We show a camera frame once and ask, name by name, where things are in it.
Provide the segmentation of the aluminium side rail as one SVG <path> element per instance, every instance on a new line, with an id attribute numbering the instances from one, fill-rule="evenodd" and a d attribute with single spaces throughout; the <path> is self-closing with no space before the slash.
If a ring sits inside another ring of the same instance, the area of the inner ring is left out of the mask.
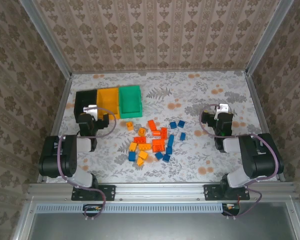
<path id="1" fill-rule="evenodd" d="M 254 82 L 253 82 L 252 76 L 248 75 L 245 71 L 244 71 L 244 75 L 245 75 L 245 80 L 246 80 L 246 83 L 247 83 L 247 86 L 248 86 L 248 89 L 250 92 L 250 96 L 251 96 L 251 99 L 252 99 L 252 102 L 253 102 L 253 105 L 255 108 L 255 112 L 256 112 L 256 115 L 257 115 L 257 118 L 259 121 L 260 129 L 262 130 L 263 133 L 269 133 L 270 132 L 269 127 L 267 125 L 266 118 L 265 118 L 265 115 L 264 115 L 264 112 L 263 112 L 263 109 L 262 109 L 262 106 L 261 106 L 261 103 L 260 103 L 260 100 L 258 97 L 257 90 L 256 90 Z"/>
<path id="2" fill-rule="evenodd" d="M 68 101 L 68 97 L 71 92 L 72 82 L 73 82 L 72 77 L 67 79 L 65 82 L 64 90 L 63 90 L 63 93 L 62 93 L 62 96 L 61 96 L 61 99 L 59 102 L 58 110 L 56 112 L 55 120 L 54 120 L 53 127 L 52 127 L 52 130 L 50 133 L 51 136 L 57 136 L 60 131 L 62 120 L 63 120 L 63 115 L 64 115 L 67 101 Z"/>

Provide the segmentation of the aluminium frame post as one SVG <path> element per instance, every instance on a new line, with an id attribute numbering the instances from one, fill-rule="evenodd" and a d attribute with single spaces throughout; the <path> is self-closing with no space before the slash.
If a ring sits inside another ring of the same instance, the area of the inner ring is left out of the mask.
<path id="1" fill-rule="evenodd" d="M 267 48 L 277 33 L 285 16 L 293 5 L 294 0 L 280 0 L 267 27 L 265 28 L 262 37 L 260 38 L 248 64 L 246 65 L 245 72 L 251 76 L 257 68 L 259 62 L 264 56 Z"/>
<path id="2" fill-rule="evenodd" d="M 42 14 L 35 5 L 34 0 L 20 0 L 21 5 L 32 21 L 35 29 L 41 36 L 43 42 L 47 46 L 49 52 L 51 53 L 53 59 L 58 65 L 60 71 L 66 80 L 71 78 L 72 71 L 61 52 L 61 48 L 58 46 L 57 41 L 53 37 L 53 34 L 48 28 L 48 25 L 45 23 Z"/>

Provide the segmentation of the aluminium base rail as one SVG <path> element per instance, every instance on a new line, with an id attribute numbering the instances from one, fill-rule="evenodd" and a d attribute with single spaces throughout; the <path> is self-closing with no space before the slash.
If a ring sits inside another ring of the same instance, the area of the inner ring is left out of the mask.
<path id="1" fill-rule="evenodd" d="M 212 182 L 187 183 L 114 183 L 114 203 L 203 203 L 206 185 Z M 262 193 L 262 203 L 288 202 L 296 200 L 292 182 L 256 182 L 249 187 Z M 27 202 L 70 203 L 73 187 L 66 183 L 36 183 L 29 186 Z"/>

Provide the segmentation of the grey metal panel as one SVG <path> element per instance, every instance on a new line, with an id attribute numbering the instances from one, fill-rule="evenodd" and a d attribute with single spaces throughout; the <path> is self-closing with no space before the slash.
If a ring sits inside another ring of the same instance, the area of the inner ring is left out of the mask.
<path id="1" fill-rule="evenodd" d="M 233 219 L 220 213 L 39 213 L 29 240 L 297 240 L 280 203 Z"/>

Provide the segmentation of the yellow plastic bin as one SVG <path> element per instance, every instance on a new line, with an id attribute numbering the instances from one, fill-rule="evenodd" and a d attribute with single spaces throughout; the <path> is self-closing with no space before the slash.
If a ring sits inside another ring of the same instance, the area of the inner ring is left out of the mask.
<path id="1" fill-rule="evenodd" d="M 119 88 L 100 88 L 97 90 L 96 104 L 100 108 L 111 111 L 116 119 L 120 119 L 119 111 Z"/>

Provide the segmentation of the thin aluminium table rail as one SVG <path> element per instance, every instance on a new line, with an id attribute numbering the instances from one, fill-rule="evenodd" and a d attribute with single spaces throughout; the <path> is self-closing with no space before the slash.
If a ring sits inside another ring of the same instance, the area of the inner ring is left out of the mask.
<path id="1" fill-rule="evenodd" d="M 84 74 L 147 74 L 147 73 L 170 73 L 170 72 L 246 72 L 243 68 L 234 69 L 148 69 L 148 70 L 103 70 L 103 71 L 74 71 L 71 75 Z"/>

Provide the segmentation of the floral table cover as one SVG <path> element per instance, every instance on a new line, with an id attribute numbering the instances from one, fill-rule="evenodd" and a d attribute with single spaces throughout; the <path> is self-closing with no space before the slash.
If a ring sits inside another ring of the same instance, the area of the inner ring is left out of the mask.
<path id="1" fill-rule="evenodd" d="M 79 131 L 74 106 L 77 91 L 138 85 L 141 90 L 142 117 L 132 119 L 128 131 L 126 119 L 111 122 L 100 130 L 93 152 L 78 154 L 78 166 L 96 175 L 101 183 L 217 182 L 242 165 L 239 153 L 221 153 L 215 148 L 210 127 L 200 127 L 204 106 L 226 103 L 234 117 L 233 134 L 261 133 L 251 94 L 242 71 L 162 72 L 76 74 L 58 135 Z M 153 152 L 142 166 L 129 161 L 129 146 L 139 128 L 148 128 L 154 120 L 158 129 L 170 122 L 184 121 L 183 128 L 169 129 L 174 135 L 169 162 L 157 160 Z M 186 134 L 184 141 L 181 133 Z"/>

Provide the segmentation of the black plastic bin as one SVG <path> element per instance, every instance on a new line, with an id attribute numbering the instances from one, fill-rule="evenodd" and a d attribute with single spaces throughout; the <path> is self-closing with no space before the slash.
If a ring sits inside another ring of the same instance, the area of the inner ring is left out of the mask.
<path id="1" fill-rule="evenodd" d="M 74 117 L 75 122 L 79 122 L 79 116 L 84 112 L 83 108 L 88 107 L 89 105 L 97 104 L 97 89 L 92 90 L 81 90 L 75 93 L 75 102 L 74 102 Z"/>

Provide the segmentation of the green plastic bin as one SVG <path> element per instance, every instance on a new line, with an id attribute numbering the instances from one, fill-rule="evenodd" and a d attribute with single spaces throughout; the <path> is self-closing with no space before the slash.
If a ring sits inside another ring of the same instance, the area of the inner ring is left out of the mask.
<path id="1" fill-rule="evenodd" d="M 121 119 L 140 118 L 143 116 L 142 96 L 139 85 L 119 87 L 118 97 Z"/>

